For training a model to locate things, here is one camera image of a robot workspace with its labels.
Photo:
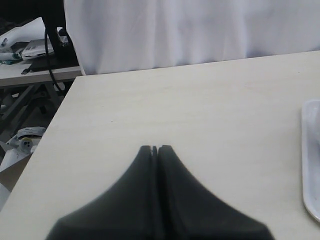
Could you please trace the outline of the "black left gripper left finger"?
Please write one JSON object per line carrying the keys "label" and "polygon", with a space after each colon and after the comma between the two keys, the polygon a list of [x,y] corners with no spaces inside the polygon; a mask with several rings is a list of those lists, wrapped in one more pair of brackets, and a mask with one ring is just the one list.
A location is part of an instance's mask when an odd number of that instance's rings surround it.
{"label": "black left gripper left finger", "polygon": [[155,240],[156,147],[142,146],[125,173],[102,195],[60,218],[48,240]]}

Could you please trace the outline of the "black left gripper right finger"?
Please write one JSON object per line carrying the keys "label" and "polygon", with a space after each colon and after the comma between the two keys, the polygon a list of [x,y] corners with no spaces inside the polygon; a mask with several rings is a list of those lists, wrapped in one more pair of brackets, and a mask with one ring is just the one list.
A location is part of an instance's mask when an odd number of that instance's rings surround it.
{"label": "black left gripper right finger", "polygon": [[157,155],[157,183],[167,240],[272,240],[268,227],[204,187],[170,145]]}

